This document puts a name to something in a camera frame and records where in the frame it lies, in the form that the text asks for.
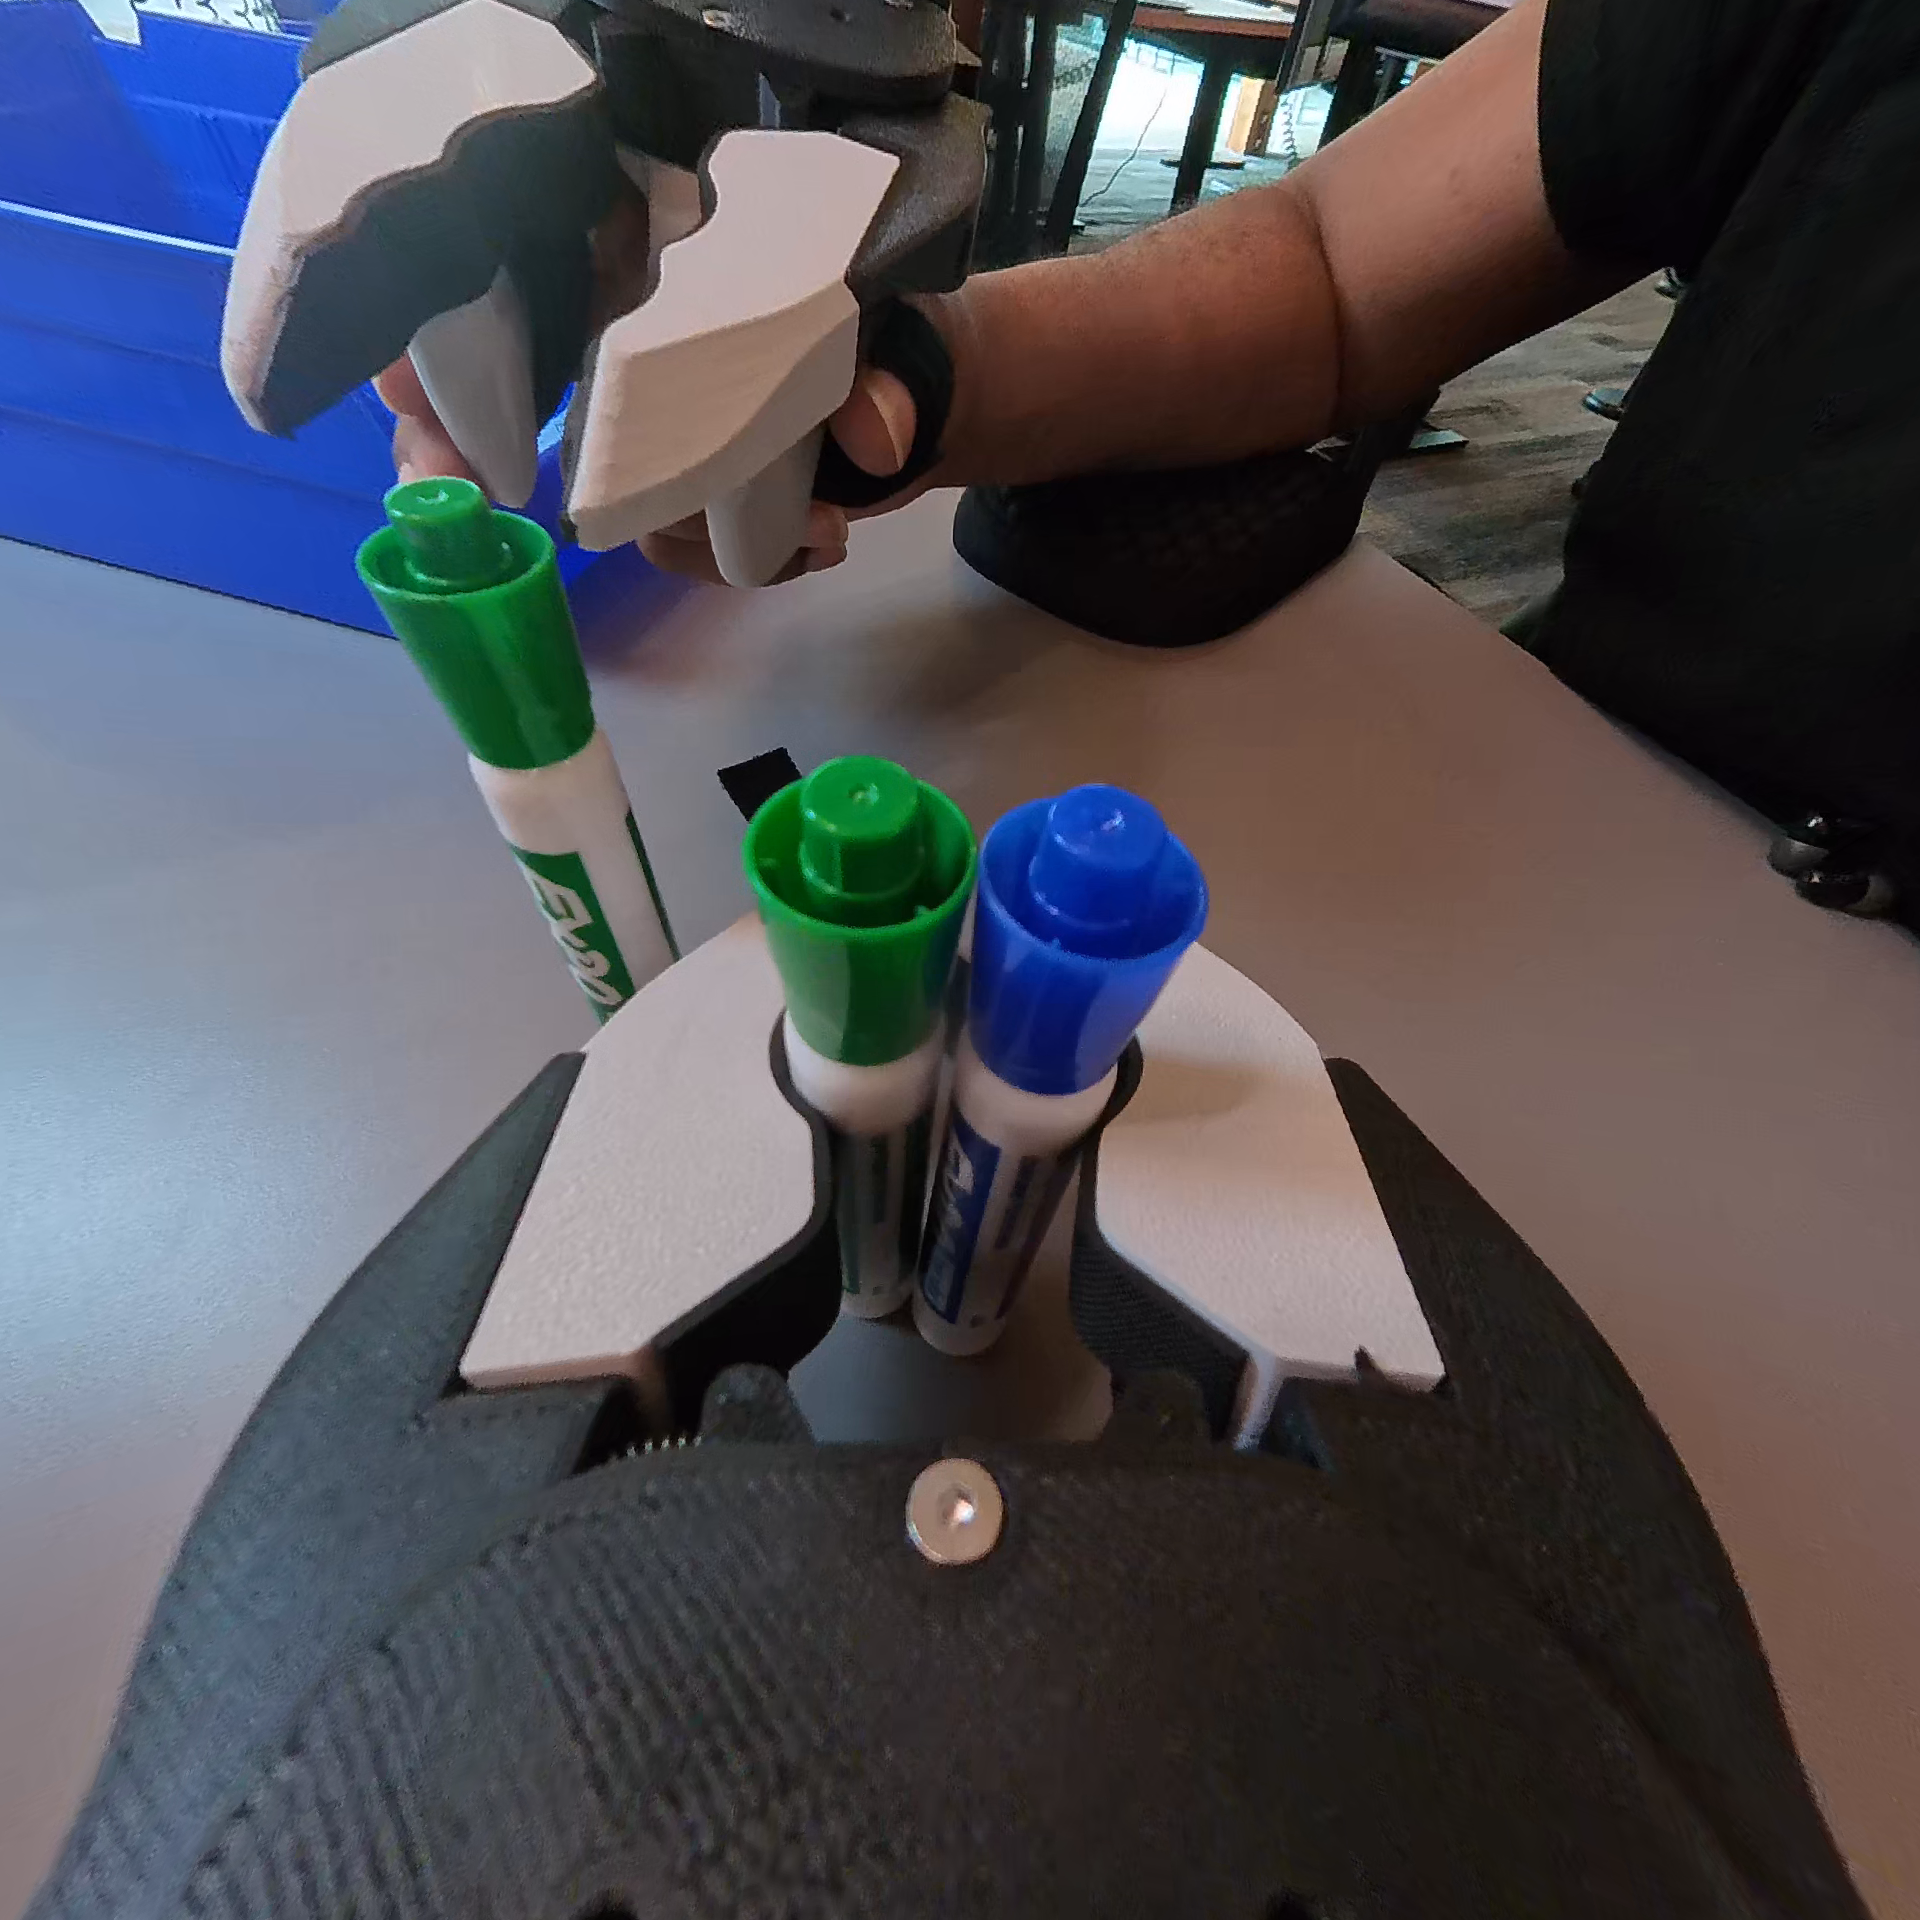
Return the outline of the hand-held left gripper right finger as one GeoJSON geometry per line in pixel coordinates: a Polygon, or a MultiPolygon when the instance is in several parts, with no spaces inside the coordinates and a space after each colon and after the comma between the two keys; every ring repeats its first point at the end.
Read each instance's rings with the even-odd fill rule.
{"type": "Polygon", "coordinates": [[[1071,1322],[1111,1379],[1188,1377],[1220,1444],[1260,1444],[1290,1379],[1442,1379],[1321,1050],[1203,947],[1088,1144],[1071,1322]]]}

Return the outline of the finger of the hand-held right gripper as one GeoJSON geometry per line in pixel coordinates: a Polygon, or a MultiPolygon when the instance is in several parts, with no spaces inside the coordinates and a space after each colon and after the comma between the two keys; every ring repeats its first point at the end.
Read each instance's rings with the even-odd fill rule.
{"type": "Polygon", "coordinates": [[[702,224],[593,349],[568,457],[581,549],[687,517],[712,552],[799,552],[830,414],[856,370],[845,276],[899,156],[817,131],[729,131],[702,158],[702,224]]]}
{"type": "Polygon", "coordinates": [[[448,4],[308,51],[237,227],[221,378],[292,437],[500,273],[530,322],[533,421],[587,352],[590,235],[619,194],[605,87],[551,5],[448,4]]]}

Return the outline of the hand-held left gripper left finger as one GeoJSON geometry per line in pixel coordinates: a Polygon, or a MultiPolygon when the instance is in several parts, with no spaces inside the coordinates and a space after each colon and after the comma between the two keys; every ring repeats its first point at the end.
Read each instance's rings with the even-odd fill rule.
{"type": "Polygon", "coordinates": [[[794,1105],[783,990],[745,917],[581,1050],[459,1359],[473,1391],[616,1379],[697,1417],[738,1363],[787,1373],[831,1331],[831,1154],[794,1105]]]}

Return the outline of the blue dry erase marker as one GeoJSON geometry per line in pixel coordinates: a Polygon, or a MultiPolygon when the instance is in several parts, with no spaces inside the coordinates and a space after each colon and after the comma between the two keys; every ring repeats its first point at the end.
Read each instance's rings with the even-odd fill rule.
{"type": "Polygon", "coordinates": [[[1121,1055],[1207,906],[1188,847],[1127,789],[1081,782],[988,829],[913,1297],[935,1351],[975,1358],[1003,1331],[1121,1055]]]}

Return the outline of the green dry erase marker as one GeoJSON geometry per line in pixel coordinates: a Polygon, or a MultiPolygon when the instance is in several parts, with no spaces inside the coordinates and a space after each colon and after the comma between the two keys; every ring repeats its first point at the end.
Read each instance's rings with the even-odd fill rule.
{"type": "Polygon", "coordinates": [[[570,982],[611,1021],[679,947],[593,715],[555,541],[459,478],[396,484],[383,514],[357,577],[457,731],[570,982]]]}
{"type": "Polygon", "coordinates": [[[842,1309],[863,1322],[899,1312],[919,1270],[973,867],[960,808],[876,754],[787,782],[742,838],[787,1080],[827,1126],[842,1309]]]}

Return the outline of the person's right forearm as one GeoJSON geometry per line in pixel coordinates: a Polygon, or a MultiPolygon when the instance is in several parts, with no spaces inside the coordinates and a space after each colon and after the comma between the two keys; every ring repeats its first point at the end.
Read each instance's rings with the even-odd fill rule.
{"type": "Polygon", "coordinates": [[[1621,281],[1543,187],[1544,4],[1277,184],[1080,258],[971,277],[941,484],[1211,466],[1369,428],[1621,281]]]}

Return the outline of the person's right hand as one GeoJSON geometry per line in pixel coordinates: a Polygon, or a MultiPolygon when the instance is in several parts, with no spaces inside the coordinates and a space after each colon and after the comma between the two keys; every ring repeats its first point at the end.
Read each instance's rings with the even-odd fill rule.
{"type": "MultiPolygon", "coordinates": [[[[686,235],[692,220],[692,174],[677,166],[662,170],[662,184],[651,180],[651,163],[638,156],[620,158],[630,170],[619,187],[606,220],[593,230],[593,299],[598,317],[619,317],[640,303],[644,277],[661,256],[651,235],[651,216],[666,215],[667,235],[686,235]]],[[[907,308],[938,337],[949,370],[952,398],[949,416],[935,445],[942,445],[952,457],[962,456],[969,437],[969,380],[975,362],[981,330],[980,298],[988,295],[988,277],[973,276],[962,290],[931,298],[913,298],[907,308]]],[[[400,355],[373,378],[376,399],[391,412],[391,457],[400,484],[426,478],[457,478],[477,484],[479,475],[457,451],[439,408],[411,362],[400,355]]],[[[913,380],[878,362],[860,363],[851,392],[827,421],[827,438],[841,457],[863,475],[888,480],[888,509],[899,509],[926,488],[938,487],[935,469],[924,469],[919,480],[899,488],[899,475],[907,469],[913,445],[921,430],[919,398],[913,380]]],[[[876,506],[845,509],[842,502],[813,502],[797,555],[783,564],[778,577],[790,580],[813,568],[830,568],[845,557],[849,523],[876,514],[876,506]]],[[[640,552],[662,573],[677,573],[704,582],[717,582],[717,567],[706,541],[706,520],[686,517],[661,532],[640,541],[640,552]]]]}

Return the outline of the blue plastic bin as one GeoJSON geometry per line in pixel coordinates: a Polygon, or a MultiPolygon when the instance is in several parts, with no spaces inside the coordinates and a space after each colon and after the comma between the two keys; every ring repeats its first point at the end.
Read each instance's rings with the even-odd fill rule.
{"type": "Polygon", "coordinates": [[[321,4],[2,5],[2,538],[383,635],[355,549],[393,484],[369,389],[289,442],[219,370],[233,242],[321,4]]]}

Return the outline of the black wrist rest pad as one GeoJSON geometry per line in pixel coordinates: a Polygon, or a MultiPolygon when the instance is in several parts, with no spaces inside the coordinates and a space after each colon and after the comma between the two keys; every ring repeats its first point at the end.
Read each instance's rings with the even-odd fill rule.
{"type": "Polygon", "coordinates": [[[985,582],[1088,635],[1188,649],[1278,607],[1351,546],[1378,438],[1220,466],[962,492],[952,543],[985,582]]]}

